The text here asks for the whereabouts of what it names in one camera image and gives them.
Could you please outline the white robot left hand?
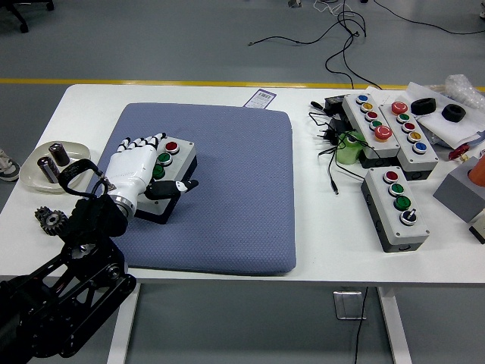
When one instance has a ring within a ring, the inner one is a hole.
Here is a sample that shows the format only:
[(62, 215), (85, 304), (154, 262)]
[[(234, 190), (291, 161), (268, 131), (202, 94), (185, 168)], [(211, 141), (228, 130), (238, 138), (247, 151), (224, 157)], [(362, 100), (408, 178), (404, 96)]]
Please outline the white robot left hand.
[(134, 141), (126, 138), (110, 158), (105, 172), (110, 183), (108, 195), (128, 218), (135, 215), (142, 194), (150, 200), (169, 199), (199, 185), (197, 180), (152, 180), (158, 147), (165, 138), (165, 133)]

